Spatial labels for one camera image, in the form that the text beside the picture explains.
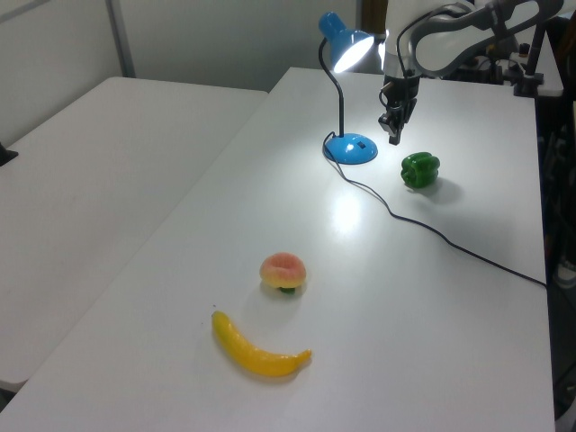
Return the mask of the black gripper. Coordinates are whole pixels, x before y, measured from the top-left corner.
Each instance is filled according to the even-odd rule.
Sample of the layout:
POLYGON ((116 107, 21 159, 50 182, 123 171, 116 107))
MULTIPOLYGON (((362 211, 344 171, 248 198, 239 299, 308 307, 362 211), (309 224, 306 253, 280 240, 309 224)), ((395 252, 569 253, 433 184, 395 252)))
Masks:
POLYGON ((389 143, 398 145, 401 133, 409 122, 417 103, 420 76, 384 76, 382 86, 383 106, 386 109, 378 119, 382 129, 389 134, 389 143))

